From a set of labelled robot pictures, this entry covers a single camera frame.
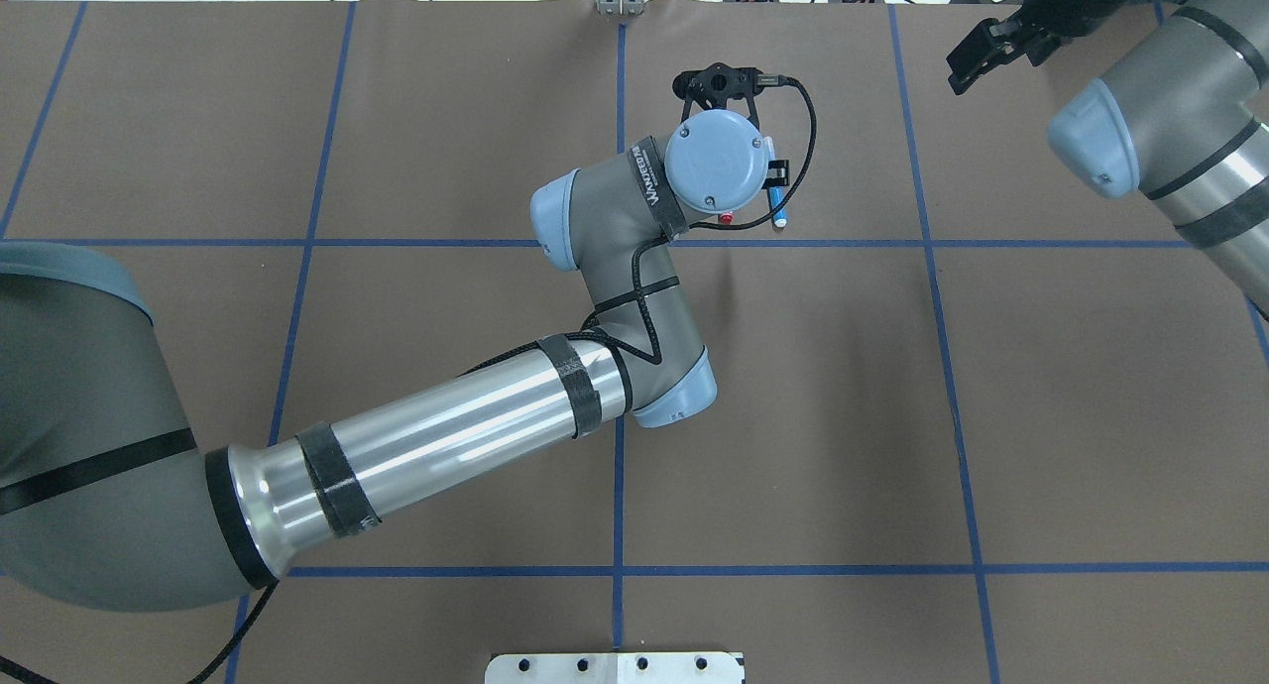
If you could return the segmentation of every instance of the blue cap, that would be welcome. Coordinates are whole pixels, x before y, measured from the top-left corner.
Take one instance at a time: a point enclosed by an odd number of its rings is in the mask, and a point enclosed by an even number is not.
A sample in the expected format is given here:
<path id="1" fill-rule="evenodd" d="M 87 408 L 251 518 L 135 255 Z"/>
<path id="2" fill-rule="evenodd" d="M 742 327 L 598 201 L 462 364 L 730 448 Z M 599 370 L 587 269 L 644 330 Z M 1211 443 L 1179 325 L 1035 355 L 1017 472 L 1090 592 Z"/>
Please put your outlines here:
<path id="1" fill-rule="evenodd" d="M 0 241 L 0 274 L 30 274 L 108 292 L 136 305 L 150 324 L 155 321 L 128 270 L 95 250 L 63 242 Z"/>
<path id="2" fill-rule="evenodd" d="M 727 109 L 703 110 L 671 133 L 665 178 L 679 201 L 700 213 L 730 213 L 763 190 L 766 160 L 763 136 L 749 119 Z"/>
<path id="3" fill-rule="evenodd" d="M 1137 190 L 1141 165 L 1114 93 L 1100 79 L 1048 124 L 1048 146 L 1076 178 L 1108 199 Z"/>
<path id="4" fill-rule="evenodd" d="M 692 369 L 679 379 L 679 383 L 670 387 L 670 391 L 657 396 L 657 400 L 643 409 L 637 409 L 634 421 L 642 428 L 657 428 L 685 418 L 695 416 L 712 405 L 718 396 L 718 383 L 714 382 L 713 369 L 709 368 L 709 348 L 700 353 L 700 359 L 692 365 Z"/>
<path id="5" fill-rule="evenodd" d="M 533 220 L 538 245 L 558 269 L 577 268 L 572 260 L 572 239 L 569 233 L 569 204 L 572 201 L 572 179 L 576 176 L 577 170 L 570 170 L 567 176 L 555 179 L 533 192 L 533 199 L 529 201 L 529 218 Z"/>

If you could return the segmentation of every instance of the blue marker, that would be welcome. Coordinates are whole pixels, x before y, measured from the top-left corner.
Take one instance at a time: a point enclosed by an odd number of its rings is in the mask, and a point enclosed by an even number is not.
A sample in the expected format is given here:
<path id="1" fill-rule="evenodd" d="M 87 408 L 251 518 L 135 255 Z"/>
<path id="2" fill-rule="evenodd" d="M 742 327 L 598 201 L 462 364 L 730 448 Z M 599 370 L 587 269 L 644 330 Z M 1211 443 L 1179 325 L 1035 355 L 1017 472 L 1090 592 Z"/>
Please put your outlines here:
<path id="1" fill-rule="evenodd" d="M 775 161 L 775 142 L 770 137 L 763 137 L 764 145 L 766 145 L 766 156 L 770 161 Z M 766 188 L 766 211 L 775 208 L 784 201 L 784 192 L 779 187 Z M 772 217 L 772 225 L 777 228 L 783 228 L 789 225 L 789 217 L 784 214 L 784 209 L 775 211 Z"/>

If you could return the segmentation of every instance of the marker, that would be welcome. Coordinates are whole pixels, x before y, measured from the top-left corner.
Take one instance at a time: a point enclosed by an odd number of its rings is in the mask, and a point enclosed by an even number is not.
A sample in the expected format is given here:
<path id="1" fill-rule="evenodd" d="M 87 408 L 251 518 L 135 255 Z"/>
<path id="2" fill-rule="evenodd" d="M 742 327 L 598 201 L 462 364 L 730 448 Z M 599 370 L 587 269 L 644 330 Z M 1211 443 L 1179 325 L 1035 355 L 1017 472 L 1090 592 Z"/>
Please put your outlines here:
<path id="1" fill-rule="evenodd" d="M 764 145 L 766 145 L 766 156 L 770 161 L 775 161 L 775 142 L 770 137 L 763 137 Z M 775 208 L 784 201 L 784 192 L 779 187 L 766 188 L 766 211 Z M 783 228 L 789 225 L 789 217 L 784 213 L 784 209 L 775 211 L 772 217 L 772 226 L 777 228 Z"/>

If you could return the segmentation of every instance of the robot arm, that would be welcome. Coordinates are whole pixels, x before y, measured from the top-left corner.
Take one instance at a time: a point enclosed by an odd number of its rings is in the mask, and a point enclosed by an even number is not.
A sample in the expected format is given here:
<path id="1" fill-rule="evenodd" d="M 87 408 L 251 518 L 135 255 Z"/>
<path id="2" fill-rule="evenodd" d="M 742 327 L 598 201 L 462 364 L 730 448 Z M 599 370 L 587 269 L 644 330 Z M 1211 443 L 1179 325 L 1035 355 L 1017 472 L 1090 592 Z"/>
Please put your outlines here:
<path id="1" fill-rule="evenodd" d="M 1099 23 L 1107 6 L 1024 0 L 1009 23 L 1023 20 L 1036 38 L 1074 37 L 1071 29 L 1091 29 L 1096 23 L 1089 16 Z M 1049 146 L 1077 178 L 1103 197 L 1145 193 L 1261 313 L 1269 311 L 1269 128 L 1246 102 L 1269 82 L 1266 8 L 1269 0 L 1188 1 L 1094 79 L 1048 129 Z M 1006 47 L 971 66 L 967 47 L 995 47 L 1000 25 L 992 23 L 978 25 L 948 56 L 957 93 L 1019 52 Z M 1041 47 L 1034 44 L 1041 39 L 1032 42 L 1027 47 Z M 1037 52 L 1047 57 L 1043 47 Z"/>
<path id="2" fill-rule="evenodd" d="M 813 146 L 810 98 L 789 84 L 807 100 Z M 769 166 L 756 115 L 717 107 L 541 188 L 538 241 L 557 268 L 580 269 L 594 301 L 581 330 L 268 449 L 198 452 L 122 266 L 0 242 L 0 569 L 91 608 L 206 605 L 627 411 L 645 428 L 702 411 L 716 386 L 666 242 L 742 208 L 772 183 Z"/>

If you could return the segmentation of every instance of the blue joint cap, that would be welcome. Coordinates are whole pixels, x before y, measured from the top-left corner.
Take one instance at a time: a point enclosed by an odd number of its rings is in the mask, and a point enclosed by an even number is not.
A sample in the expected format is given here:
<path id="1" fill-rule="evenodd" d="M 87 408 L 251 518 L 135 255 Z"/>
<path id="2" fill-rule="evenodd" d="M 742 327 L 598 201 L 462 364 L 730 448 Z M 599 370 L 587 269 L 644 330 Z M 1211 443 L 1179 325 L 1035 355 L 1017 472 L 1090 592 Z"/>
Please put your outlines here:
<path id="1" fill-rule="evenodd" d="M 577 268 L 572 259 L 572 239 L 569 236 L 569 204 L 576 176 L 577 170 L 570 170 L 565 176 L 533 192 L 533 199 L 529 201 L 529 218 L 533 220 L 538 245 L 558 269 Z"/>
<path id="2" fill-rule="evenodd" d="M 63 283 L 76 283 L 129 301 L 146 313 L 154 313 L 141 299 L 141 291 L 132 282 L 128 269 L 109 255 L 63 242 L 3 241 L 0 242 L 0 274 L 30 274 Z"/>
<path id="3" fill-rule="evenodd" d="M 1048 146 L 1076 178 L 1108 199 L 1137 190 L 1141 165 L 1114 93 L 1100 79 L 1048 124 Z"/>
<path id="4" fill-rule="evenodd" d="M 665 148 L 665 178 L 679 201 L 700 213 L 744 208 L 766 181 L 763 136 L 727 109 L 689 115 Z"/>
<path id="5" fill-rule="evenodd" d="M 637 409 L 634 421 L 642 428 L 657 428 L 683 421 L 685 418 L 695 416 L 712 405 L 718 396 L 718 383 L 714 382 L 713 369 L 709 368 L 709 348 L 700 353 L 700 359 L 692 365 L 692 369 L 679 379 L 679 383 L 670 387 L 670 391 L 657 396 L 657 400 L 643 409 Z"/>

